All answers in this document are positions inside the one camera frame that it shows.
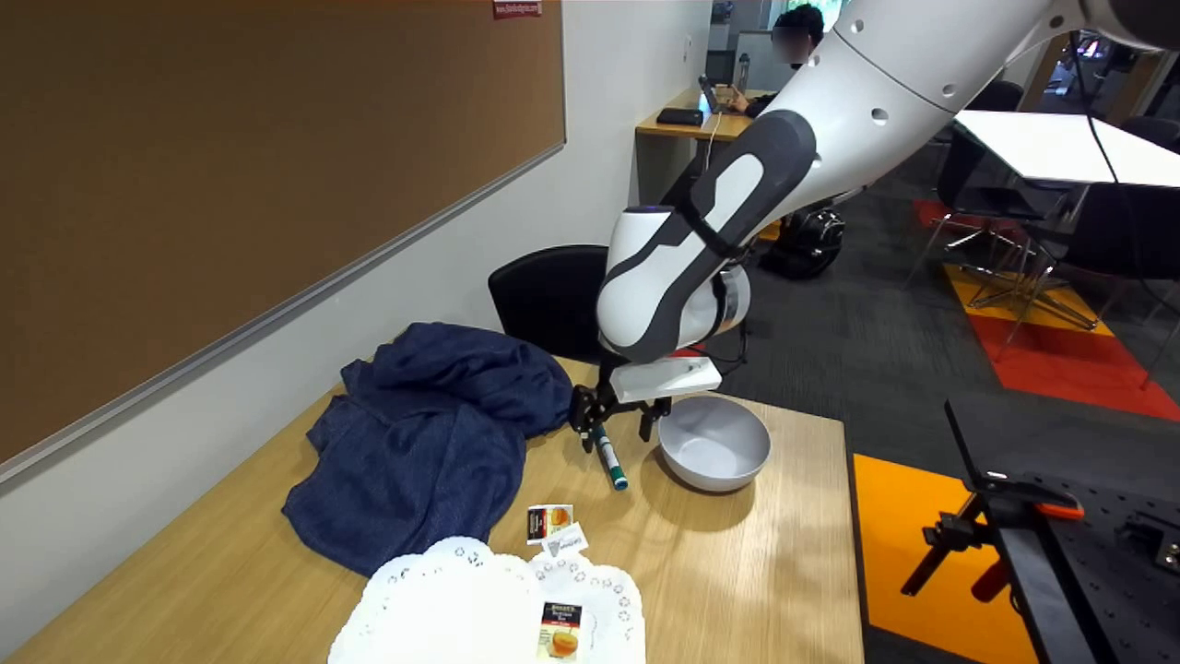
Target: silver bowl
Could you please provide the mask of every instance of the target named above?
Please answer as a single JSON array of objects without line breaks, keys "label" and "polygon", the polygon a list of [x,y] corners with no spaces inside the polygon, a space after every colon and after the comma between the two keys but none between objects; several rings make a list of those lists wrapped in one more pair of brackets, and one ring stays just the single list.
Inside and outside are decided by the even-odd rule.
[{"label": "silver bowl", "polygon": [[675,403],[657,438],[668,473],[695,489],[739,489],[770,459],[763,422],[714,396]]}]

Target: navy blue cloth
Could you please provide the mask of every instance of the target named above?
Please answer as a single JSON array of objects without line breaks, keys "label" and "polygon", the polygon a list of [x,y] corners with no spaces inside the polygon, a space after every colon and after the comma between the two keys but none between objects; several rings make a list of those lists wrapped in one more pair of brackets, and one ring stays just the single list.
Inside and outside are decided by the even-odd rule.
[{"label": "navy blue cloth", "polygon": [[572,403],[549,353],[458,325],[409,325],[341,382],[283,513],[308,548],[361,574],[444,534],[485,539],[514,499],[525,437],[565,425]]}]

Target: floor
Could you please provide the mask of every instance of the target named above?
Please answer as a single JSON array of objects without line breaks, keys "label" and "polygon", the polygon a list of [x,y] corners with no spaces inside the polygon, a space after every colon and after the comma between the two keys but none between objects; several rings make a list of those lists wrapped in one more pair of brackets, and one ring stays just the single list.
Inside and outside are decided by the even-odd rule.
[{"label": "floor", "polygon": [[[819,279],[760,277],[763,320],[727,338],[727,390],[827,412],[848,425],[857,455],[963,473],[941,403],[947,396],[996,396],[997,382],[937,267],[919,267],[921,231],[913,198],[930,196],[921,166],[902,166],[866,196],[840,205],[843,251]],[[1161,338],[1174,311],[1146,317],[1155,300],[1120,296],[1106,320],[1180,396],[1180,349]],[[953,660],[894,635],[870,635],[870,660]]]}]

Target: small bottle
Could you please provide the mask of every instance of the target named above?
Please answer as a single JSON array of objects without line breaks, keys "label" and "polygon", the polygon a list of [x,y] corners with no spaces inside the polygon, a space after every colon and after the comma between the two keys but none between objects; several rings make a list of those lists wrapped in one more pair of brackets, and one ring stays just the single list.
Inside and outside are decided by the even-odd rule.
[{"label": "small bottle", "polygon": [[737,54],[734,93],[745,93],[745,81],[748,81],[748,50]]}]

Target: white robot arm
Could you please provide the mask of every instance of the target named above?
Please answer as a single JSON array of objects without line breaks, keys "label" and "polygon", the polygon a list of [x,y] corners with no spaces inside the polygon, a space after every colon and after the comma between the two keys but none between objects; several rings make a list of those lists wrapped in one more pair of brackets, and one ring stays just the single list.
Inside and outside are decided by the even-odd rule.
[{"label": "white robot arm", "polygon": [[852,0],[811,58],[675,209],[625,209],[598,296],[599,342],[657,363],[734,328],[748,241],[832,205],[942,130],[1023,46],[1091,27],[1180,46],[1180,0]]}]

